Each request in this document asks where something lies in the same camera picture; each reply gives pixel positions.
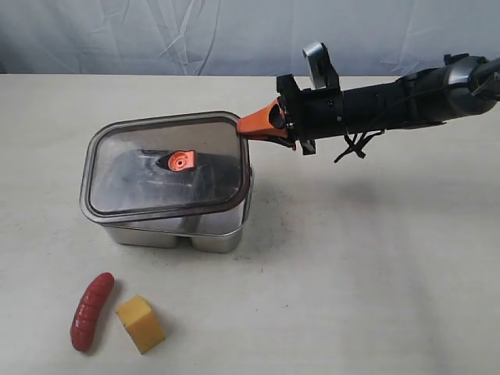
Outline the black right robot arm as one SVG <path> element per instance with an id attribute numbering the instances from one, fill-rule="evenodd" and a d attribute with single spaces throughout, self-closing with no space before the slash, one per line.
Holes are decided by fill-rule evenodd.
<path id="1" fill-rule="evenodd" d="M 270 141 L 304 155 L 316 141 L 343 137 L 340 154 L 365 157 L 364 147 L 388 130 L 435 127 L 449 120 L 479 116 L 499 101 L 499 61 L 469 54 L 445 55 L 444 65 L 412 73 L 387 84 L 341 90 L 338 83 L 301 89 L 292 75 L 277 78 L 278 97 L 239 119 L 237 132 Z"/>

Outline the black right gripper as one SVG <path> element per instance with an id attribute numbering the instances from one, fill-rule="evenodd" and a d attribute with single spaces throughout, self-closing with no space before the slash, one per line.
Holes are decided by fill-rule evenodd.
<path id="1" fill-rule="evenodd" d="M 288 74 L 277 78 L 277 92 L 278 100 L 239 119 L 237 132 L 243 138 L 290 149 L 295 149 L 298 141 L 303 155 L 314 155 L 317 140 L 343 134 L 343 95 L 339 85 L 300 89 L 294 76 Z M 284 119 L 292 137 L 284 135 Z"/>

